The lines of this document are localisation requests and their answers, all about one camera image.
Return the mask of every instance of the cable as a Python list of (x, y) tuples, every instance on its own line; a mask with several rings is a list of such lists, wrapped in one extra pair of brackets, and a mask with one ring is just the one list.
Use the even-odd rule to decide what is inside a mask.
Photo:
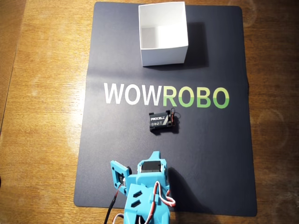
[(166, 197), (167, 200), (165, 200), (164, 198), (162, 198), (162, 196), (161, 196), (161, 192), (162, 192), (162, 190), (161, 190), (161, 184), (160, 184), (159, 181), (156, 181), (155, 186), (154, 186), (154, 198), (153, 198), (153, 202), (152, 202), (152, 204), (151, 204), (151, 208), (150, 208), (149, 216), (148, 216), (148, 218), (146, 219), (146, 221), (145, 221), (144, 224), (148, 224), (148, 223), (150, 222), (152, 216), (153, 216), (154, 209), (155, 209), (155, 196), (156, 196), (156, 193), (157, 193), (157, 187), (158, 187), (158, 186), (159, 186), (159, 197), (160, 197), (161, 201), (162, 201), (164, 204), (166, 204), (166, 205), (168, 205), (168, 206), (170, 206), (170, 207), (174, 207), (174, 206), (176, 206), (176, 201), (175, 201), (172, 197), (169, 197), (169, 196), (168, 196), (169, 193), (170, 193), (170, 190), (168, 190), (168, 191), (166, 192), (166, 194), (165, 194), (165, 197)]
[(115, 195), (113, 197), (113, 200), (112, 200), (112, 202), (109, 205), (109, 208), (108, 208), (108, 211), (107, 211), (107, 214), (106, 214), (106, 218), (105, 218), (104, 224), (107, 224), (107, 222), (108, 222), (108, 218), (109, 218), (111, 209), (112, 209), (112, 207), (113, 207), (113, 205), (114, 205), (114, 203), (116, 201), (116, 197), (117, 197), (118, 191), (120, 190), (121, 186), (122, 186), (122, 183), (118, 186), (118, 189), (117, 189), (117, 191), (116, 191), (116, 193), (115, 193)]
[(123, 218), (124, 216), (123, 216), (122, 213), (118, 213), (116, 216), (114, 216), (113, 221), (112, 221), (112, 224), (115, 224), (115, 221), (116, 221), (117, 217), (121, 217), (121, 218)]
[(176, 109), (173, 107), (173, 108), (171, 108), (170, 112), (171, 112), (171, 122), (173, 123), (173, 126), (175, 126), (176, 122), (174, 120), (174, 114), (176, 113)]
[(162, 198), (162, 196), (161, 196), (161, 192), (162, 192), (162, 190), (161, 190), (161, 184), (160, 184), (160, 182), (157, 181), (157, 182), (155, 183), (155, 185), (156, 185), (156, 184), (159, 185), (159, 196), (160, 196), (161, 201), (162, 201), (164, 204), (166, 204), (166, 205), (168, 205), (168, 206), (170, 206), (170, 207), (174, 207), (174, 206), (176, 206), (176, 201), (175, 201), (172, 197), (169, 197), (169, 196), (168, 196), (169, 193), (170, 193), (170, 190), (168, 190), (168, 191), (166, 192), (165, 197), (166, 197), (167, 200), (165, 200), (165, 199)]

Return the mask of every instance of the black mat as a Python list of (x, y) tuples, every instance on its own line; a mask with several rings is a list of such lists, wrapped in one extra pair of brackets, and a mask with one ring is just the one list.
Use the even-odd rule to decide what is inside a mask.
[[(130, 166), (161, 151), (169, 167), (175, 210), (223, 215), (255, 216), (256, 191), (249, 122), (242, 12), (239, 7), (186, 6), (189, 48), (183, 65), (143, 68), (139, 47), (138, 4), (99, 2), (95, 4), (86, 96), (82, 124), (74, 202), (77, 206), (108, 207), (113, 187), (110, 161)], [(106, 102), (104, 83), (120, 91)], [(135, 105), (126, 101), (128, 85), (140, 90)], [(142, 85), (161, 88), (157, 106), (143, 100)], [(177, 126), (151, 133), (149, 112), (171, 109), (163, 106), (166, 86), (177, 90)], [(178, 99), (182, 87), (194, 92), (194, 103), (183, 107)], [(210, 90), (210, 106), (197, 107), (197, 87)], [(229, 94), (228, 105), (220, 109), (213, 101), (222, 87)], [(136, 90), (128, 98), (134, 101)], [(184, 103), (190, 93), (184, 91)], [(219, 105), (225, 94), (217, 95)], [(116, 208), (123, 208), (120, 195)]]

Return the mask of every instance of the black cable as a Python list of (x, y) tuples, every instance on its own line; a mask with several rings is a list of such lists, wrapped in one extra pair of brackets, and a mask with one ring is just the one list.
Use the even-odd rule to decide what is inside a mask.
[(109, 205), (109, 208), (108, 208), (108, 211), (107, 211), (107, 214), (106, 214), (106, 218), (105, 218), (105, 221), (104, 221), (104, 224), (107, 224), (108, 222), (108, 218), (109, 218), (109, 215), (110, 215), (110, 212), (111, 212), (111, 209), (116, 201), (116, 197), (117, 197), (117, 194), (118, 194), (118, 191), (119, 189), (121, 188), (122, 184), (119, 185), (118, 189), (117, 189), (117, 192), (115, 193), (114, 197), (113, 197), (113, 200), (112, 202), (110, 203)]

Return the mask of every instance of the white box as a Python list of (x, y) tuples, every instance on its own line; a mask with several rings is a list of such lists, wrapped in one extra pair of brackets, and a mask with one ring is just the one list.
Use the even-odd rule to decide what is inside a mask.
[(142, 66), (184, 63), (188, 49), (185, 3), (139, 6)]

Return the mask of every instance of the black battery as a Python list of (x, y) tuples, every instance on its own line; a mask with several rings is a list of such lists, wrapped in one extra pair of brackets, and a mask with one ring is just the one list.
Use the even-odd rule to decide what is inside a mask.
[(164, 113), (149, 113), (149, 129), (155, 130), (158, 128), (172, 127), (171, 111), (167, 110)]

